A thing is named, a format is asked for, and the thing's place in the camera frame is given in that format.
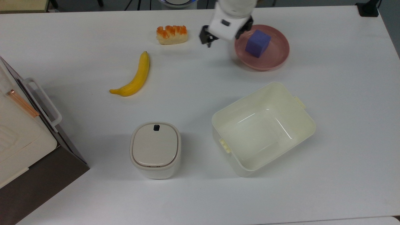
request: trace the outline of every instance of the yellow banana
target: yellow banana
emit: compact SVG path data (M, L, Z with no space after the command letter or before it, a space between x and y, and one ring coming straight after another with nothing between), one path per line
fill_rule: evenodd
M140 55L138 71L136 72L135 77L129 84L119 88L119 89L111 89L111 94L119 94L120 96L130 96L139 91L144 82L147 79L147 74L149 73L150 68L150 57L147 52L143 52Z

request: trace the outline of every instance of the white plastic container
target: white plastic container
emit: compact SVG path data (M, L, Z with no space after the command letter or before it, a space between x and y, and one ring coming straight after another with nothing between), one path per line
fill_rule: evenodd
M171 177L179 168L180 152L180 133L172 124L144 123L132 135L130 158L148 178Z
M235 172L246 177L314 134L304 108L273 82L216 112L213 138Z

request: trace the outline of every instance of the container lid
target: container lid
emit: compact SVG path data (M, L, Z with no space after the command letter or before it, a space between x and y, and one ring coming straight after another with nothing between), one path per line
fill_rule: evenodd
M166 124L145 124L133 138L132 156L145 167L162 167L170 164L178 152L178 134Z

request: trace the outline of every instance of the pink plate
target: pink plate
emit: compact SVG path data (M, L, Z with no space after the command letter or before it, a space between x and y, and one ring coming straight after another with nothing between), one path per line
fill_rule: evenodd
M245 51L246 44L255 30L260 30L271 36L271 41L265 52L259 57ZM253 25L250 31L244 32L235 40L235 52L239 59L248 67L256 70L271 70L277 68L289 56L289 42L277 29L267 25Z

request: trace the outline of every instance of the purple block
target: purple block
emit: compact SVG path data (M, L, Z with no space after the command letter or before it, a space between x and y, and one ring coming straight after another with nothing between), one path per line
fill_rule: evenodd
M246 44L246 51L259 58L267 49L271 41L271 36L260 30L254 31Z

